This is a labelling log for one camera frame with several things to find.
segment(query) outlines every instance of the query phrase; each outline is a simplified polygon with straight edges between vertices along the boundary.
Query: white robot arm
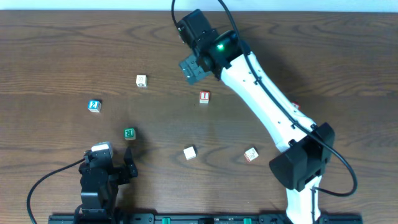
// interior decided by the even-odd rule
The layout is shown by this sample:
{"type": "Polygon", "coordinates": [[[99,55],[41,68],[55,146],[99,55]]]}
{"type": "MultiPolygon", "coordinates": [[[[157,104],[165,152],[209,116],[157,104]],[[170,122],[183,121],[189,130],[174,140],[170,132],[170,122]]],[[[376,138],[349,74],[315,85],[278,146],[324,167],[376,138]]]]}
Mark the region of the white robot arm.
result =
{"type": "MultiPolygon", "coordinates": [[[[259,65],[256,56],[251,52],[248,56],[257,75],[261,77],[263,84],[268,88],[278,102],[293,116],[300,124],[309,131],[311,125],[315,124],[312,119],[306,117],[298,109],[292,106],[291,102],[280,92],[273,82],[264,73],[259,65]]],[[[229,69],[224,68],[221,72],[221,80],[233,89],[253,110],[266,129],[269,131],[276,147],[280,152],[290,148],[289,142],[294,139],[299,142],[307,134],[299,128],[292,128],[292,122],[268,97],[261,86],[256,85],[255,78],[243,55],[231,61],[229,69]]],[[[298,192],[297,190],[286,189],[287,209],[286,214],[293,223],[312,223],[312,192],[311,189],[318,187],[321,176],[315,177],[305,185],[305,188],[298,192]]],[[[318,192],[315,193],[315,219],[320,216],[318,209],[318,192]]]]}
{"type": "Polygon", "coordinates": [[[309,224],[320,217],[318,192],[349,196],[358,186],[351,166],[336,152],[335,134],[327,124],[315,122],[296,109],[280,92],[259,65],[248,45],[240,40],[232,15],[222,0],[234,31],[218,35],[199,9],[178,23],[172,15],[180,38],[193,54],[180,63],[187,82],[194,84],[210,73],[233,89],[253,110],[269,131],[282,153],[270,161],[271,171],[286,187],[287,217],[293,223],[309,224]],[[319,188],[325,166],[331,154],[337,156],[350,171],[354,187],[339,194],[319,188]]]}

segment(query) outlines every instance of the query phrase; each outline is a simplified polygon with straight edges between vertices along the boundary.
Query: white block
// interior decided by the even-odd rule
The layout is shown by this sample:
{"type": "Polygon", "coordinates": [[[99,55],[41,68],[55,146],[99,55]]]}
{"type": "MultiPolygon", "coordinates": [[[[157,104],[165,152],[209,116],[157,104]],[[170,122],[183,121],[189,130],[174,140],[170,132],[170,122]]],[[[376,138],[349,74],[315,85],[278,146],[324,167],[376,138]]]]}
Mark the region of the white block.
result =
{"type": "Polygon", "coordinates": [[[251,162],[253,159],[259,157],[259,154],[256,152],[254,148],[251,148],[244,153],[244,156],[247,161],[251,162]]]}
{"type": "Polygon", "coordinates": [[[209,103],[210,92],[209,91],[201,91],[199,96],[199,103],[209,103]]]}
{"type": "Polygon", "coordinates": [[[137,75],[137,86],[145,87],[147,86],[147,76],[146,75],[137,75]]]}
{"type": "Polygon", "coordinates": [[[88,102],[87,108],[91,112],[99,113],[101,111],[101,102],[99,102],[98,100],[90,100],[88,102]]]}
{"type": "Polygon", "coordinates": [[[197,156],[197,154],[195,153],[195,150],[193,149],[193,146],[184,149],[184,154],[185,157],[187,158],[187,160],[193,159],[197,156]]]}
{"type": "Polygon", "coordinates": [[[100,142],[93,147],[91,147],[91,151],[101,151],[101,150],[108,150],[109,153],[111,154],[111,157],[113,157],[113,150],[110,142],[100,142]]]}

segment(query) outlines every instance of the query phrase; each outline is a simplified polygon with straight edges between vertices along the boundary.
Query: wood grain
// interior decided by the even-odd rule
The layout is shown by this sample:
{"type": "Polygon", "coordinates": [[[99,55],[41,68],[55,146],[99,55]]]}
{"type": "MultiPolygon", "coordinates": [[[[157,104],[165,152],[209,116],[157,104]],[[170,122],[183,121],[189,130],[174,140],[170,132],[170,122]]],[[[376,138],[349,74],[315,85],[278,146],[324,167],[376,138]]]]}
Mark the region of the wood grain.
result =
{"type": "MultiPolygon", "coordinates": [[[[181,18],[185,12],[177,13],[181,18]]],[[[398,15],[234,12],[263,69],[302,111],[336,131],[335,147],[354,167],[350,198],[320,194],[328,212],[361,213],[365,223],[398,219],[398,15]]],[[[222,12],[206,16],[220,32],[222,12]]],[[[40,177],[81,158],[100,141],[120,157],[123,129],[136,127],[139,177],[118,205],[159,213],[284,210],[285,190],[268,162],[278,152],[244,102],[208,77],[188,85],[178,63],[190,54],[169,12],[0,12],[0,223],[29,223],[27,193],[40,177]],[[148,88],[137,88],[137,74],[148,88]],[[209,105],[198,104],[211,91],[209,105]],[[100,114],[86,104],[101,99],[100,114]],[[197,158],[182,149],[196,145],[197,158]],[[260,157],[245,162],[256,146],[260,157]]],[[[33,213],[80,204],[77,167],[43,182],[33,213]]],[[[335,159],[322,187],[345,191],[351,179],[335,159]]]]}

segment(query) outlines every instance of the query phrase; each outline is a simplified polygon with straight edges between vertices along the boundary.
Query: green led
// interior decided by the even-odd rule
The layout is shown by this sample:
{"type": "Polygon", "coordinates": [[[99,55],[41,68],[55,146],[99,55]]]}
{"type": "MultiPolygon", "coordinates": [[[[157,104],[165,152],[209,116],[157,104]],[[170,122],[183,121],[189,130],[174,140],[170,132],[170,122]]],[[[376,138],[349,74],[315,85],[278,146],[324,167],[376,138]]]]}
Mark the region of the green led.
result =
{"type": "Polygon", "coordinates": [[[218,50],[224,50],[224,45],[222,45],[222,44],[217,45],[217,49],[218,50]]]}

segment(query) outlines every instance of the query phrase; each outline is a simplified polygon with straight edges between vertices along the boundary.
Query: green connector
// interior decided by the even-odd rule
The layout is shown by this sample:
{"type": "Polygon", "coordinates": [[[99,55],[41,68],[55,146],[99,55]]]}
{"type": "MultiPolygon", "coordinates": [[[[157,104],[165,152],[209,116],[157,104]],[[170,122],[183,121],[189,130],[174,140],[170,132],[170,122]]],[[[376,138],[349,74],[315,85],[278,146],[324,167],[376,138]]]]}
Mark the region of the green connector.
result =
{"type": "Polygon", "coordinates": [[[162,219],[162,224],[170,224],[171,223],[171,219],[170,218],[163,218],[162,219]]]}
{"type": "Polygon", "coordinates": [[[244,218],[243,224],[251,224],[251,218],[244,218]]]}

